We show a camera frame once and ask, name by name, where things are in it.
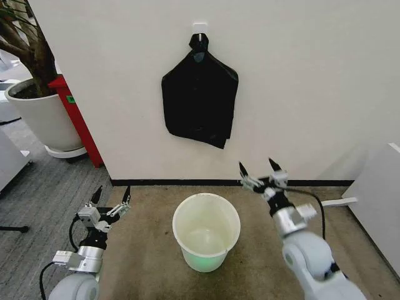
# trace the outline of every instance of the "green label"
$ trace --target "green label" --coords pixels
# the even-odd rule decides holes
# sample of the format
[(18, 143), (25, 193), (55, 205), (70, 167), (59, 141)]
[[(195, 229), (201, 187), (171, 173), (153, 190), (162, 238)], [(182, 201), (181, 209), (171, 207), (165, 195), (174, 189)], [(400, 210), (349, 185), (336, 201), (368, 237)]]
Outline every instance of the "green label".
[(72, 96), (67, 96), (67, 101), (70, 104), (75, 104), (75, 99)]

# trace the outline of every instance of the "soil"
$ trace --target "soil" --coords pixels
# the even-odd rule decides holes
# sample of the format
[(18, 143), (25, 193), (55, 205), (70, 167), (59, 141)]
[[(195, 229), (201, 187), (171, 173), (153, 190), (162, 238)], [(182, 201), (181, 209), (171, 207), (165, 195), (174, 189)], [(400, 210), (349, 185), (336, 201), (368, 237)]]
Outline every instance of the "soil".
[[(52, 90), (52, 95), (55, 94), (57, 94), (57, 92), (55, 90)], [(34, 84), (31, 84), (30, 86), (17, 92), (15, 95), (13, 95), (13, 97), (18, 99), (33, 99), (38, 98), (38, 92), (36, 90), (36, 86)]]

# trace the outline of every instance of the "bucket rim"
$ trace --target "bucket rim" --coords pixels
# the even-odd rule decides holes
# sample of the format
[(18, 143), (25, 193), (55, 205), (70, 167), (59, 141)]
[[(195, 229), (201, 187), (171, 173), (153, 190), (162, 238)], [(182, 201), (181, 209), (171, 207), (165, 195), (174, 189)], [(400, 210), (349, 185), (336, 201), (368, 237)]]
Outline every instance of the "bucket rim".
[[(237, 234), (236, 234), (236, 236), (234, 237), (234, 242), (232, 242), (231, 245), (230, 245), (229, 247), (227, 247), (225, 250), (220, 251), (220, 252), (215, 253), (215, 254), (201, 254), (201, 253), (197, 253), (197, 252), (195, 252), (195, 251), (193, 251), (193, 250), (190, 250), (190, 249), (181, 241), (181, 239), (178, 237), (178, 234), (176, 233), (176, 231), (177, 231), (177, 230), (176, 230), (176, 218), (177, 218), (178, 212), (181, 210), (181, 208), (184, 206), (184, 204), (185, 204), (186, 202), (189, 202), (189, 201), (193, 200), (193, 198), (195, 198), (196, 196), (213, 196), (213, 197), (216, 197), (216, 198), (218, 198), (218, 199), (220, 199), (220, 200), (222, 200), (222, 201), (228, 203), (228, 204), (229, 204), (229, 207), (234, 211), (235, 219), (237, 220), (237, 222), (238, 222), (238, 224), (239, 224), (239, 230), (237, 231)], [(236, 208), (232, 205), (232, 203), (230, 203), (230, 202), (229, 202), (227, 199), (225, 199), (224, 197), (222, 197), (222, 196), (220, 196), (220, 195), (217, 195), (217, 194), (213, 194), (213, 193), (211, 193), (211, 192), (200, 192), (200, 193), (198, 193), (198, 194), (194, 194), (194, 195), (192, 195), (192, 196), (187, 197), (187, 198), (186, 198), (184, 201), (182, 201), (182, 202), (179, 204), (179, 206), (175, 209), (174, 216), (172, 217), (172, 231), (173, 231), (173, 233), (174, 233), (174, 237), (175, 237), (177, 243), (178, 243), (178, 244), (180, 245), (180, 247), (183, 248), (186, 252), (188, 252), (188, 253), (190, 253), (190, 254), (192, 254), (192, 255), (198, 256), (198, 257), (200, 257), (200, 258), (216, 258), (216, 257), (218, 257), (218, 256), (222, 256), (222, 255), (227, 254), (228, 251), (230, 251), (230, 250), (236, 245), (236, 243), (238, 242), (239, 235), (240, 235), (240, 230), (241, 230), (241, 223), (240, 223), (239, 214), (238, 214), (238, 212), (236, 211)]]

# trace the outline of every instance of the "white wall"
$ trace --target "white wall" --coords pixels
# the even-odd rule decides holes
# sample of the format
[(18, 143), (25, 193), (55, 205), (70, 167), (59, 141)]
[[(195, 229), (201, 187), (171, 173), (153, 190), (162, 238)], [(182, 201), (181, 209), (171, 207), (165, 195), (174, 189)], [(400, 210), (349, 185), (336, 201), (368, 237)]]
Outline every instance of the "white wall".
[[(30, 0), (113, 179), (354, 179), (399, 140), (399, 1)], [(164, 125), (161, 78), (193, 21), (239, 73), (225, 150)]]

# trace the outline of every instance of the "plastic bucket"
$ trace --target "plastic bucket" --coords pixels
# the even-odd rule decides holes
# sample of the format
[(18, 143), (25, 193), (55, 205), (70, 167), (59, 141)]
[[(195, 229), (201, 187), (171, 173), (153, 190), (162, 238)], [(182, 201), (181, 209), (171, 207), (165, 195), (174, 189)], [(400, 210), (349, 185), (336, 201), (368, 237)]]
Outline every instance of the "plastic bucket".
[(172, 230), (189, 267), (211, 272), (238, 241), (240, 219), (228, 200), (201, 193), (186, 198), (177, 207)]

